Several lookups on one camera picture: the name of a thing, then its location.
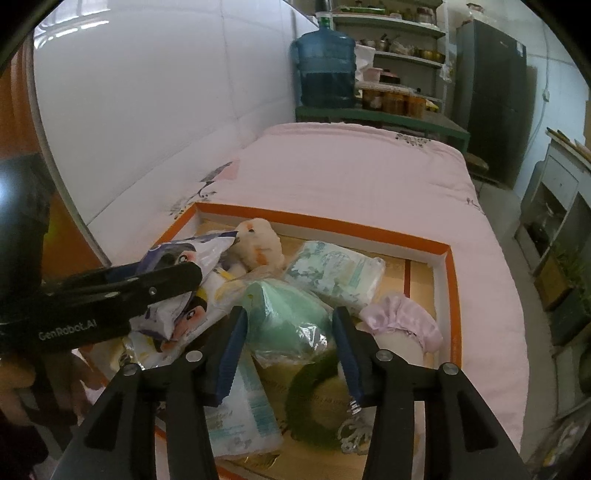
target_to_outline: plastic wrap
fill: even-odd
[[[452,82],[452,70],[447,63],[444,63],[439,70],[439,78],[443,80],[445,83]]]
[[[229,312],[229,309],[216,308],[215,303],[223,285],[232,279],[225,270],[214,268],[174,321],[170,340],[131,332],[124,338],[126,354],[142,368],[160,367],[174,362],[189,343]]]
[[[386,265],[338,245],[309,241],[300,248],[283,279],[316,293],[327,304],[353,312],[373,299]]]
[[[251,282],[240,304],[248,312],[246,342],[263,366],[305,364],[328,348],[330,309],[281,280]]]
[[[213,456],[238,458],[281,446],[281,431],[250,355],[242,352],[230,394],[205,407]]]
[[[236,232],[218,232],[161,244],[144,255],[138,264],[137,273],[189,261],[201,268],[202,276],[206,279],[221,254],[233,245],[235,239]],[[177,319],[186,311],[194,294],[187,292],[149,305],[143,315],[130,319],[131,329],[158,340],[170,340]]]

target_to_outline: pink satin cloth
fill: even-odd
[[[367,305],[359,317],[372,333],[405,330],[417,337],[424,352],[434,353],[441,347],[443,337],[429,312],[404,294],[386,295],[380,302]]]

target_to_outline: food container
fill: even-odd
[[[379,82],[380,74],[382,69],[376,67],[368,67],[363,71],[364,82]]]
[[[407,115],[412,116],[413,118],[423,118],[426,104],[426,98],[410,95],[408,98]]]
[[[433,25],[433,10],[423,7],[417,8],[417,22]]]
[[[389,83],[390,85],[400,85],[400,77],[389,70],[383,70],[379,76],[380,83]]]
[[[408,95],[398,92],[385,92],[382,99],[384,112],[393,115],[406,115]]]
[[[363,108],[365,110],[382,110],[382,95],[379,90],[363,89]]]

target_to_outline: metal shelf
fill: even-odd
[[[386,17],[384,15],[365,14],[333,14],[333,20],[337,25],[357,25],[363,27],[390,28],[402,30],[425,37],[442,38],[445,32],[435,25],[400,20],[399,18]]]
[[[443,0],[401,0],[401,2],[403,4],[418,5],[419,7],[427,7],[436,10],[437,7],[443,3]]]
[[[431,67],[434,69],[440,69],[443,66],[443,63],[439,63],[437,61],[425,60],[420,57],[413,57],[411,55],[402,55],[400,53],[392,53],[389,51],[377,50],[375,52],[375,56],[376,57],[383,57],[383,58],[387,58],[387,59],[393,59],[393,60],[408,61],[410,63],[415,63],[417,65],[425,65],[427,67]]]

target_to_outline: green shelf frame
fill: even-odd
[[[385,125],[406,127],[421,132],[432,132],[459,140],[458,150],[464,154],[468,151],[470,133],[452,122],[441,113],[425,112],[423,118],[393,115],[386,112],[363,110],[361,108],[314,108],[299,106],[295,109],[295,118],[300,121],[321,120],[328,122],[340,122],[343,120],[357,120],[368,122],[381,122]]]

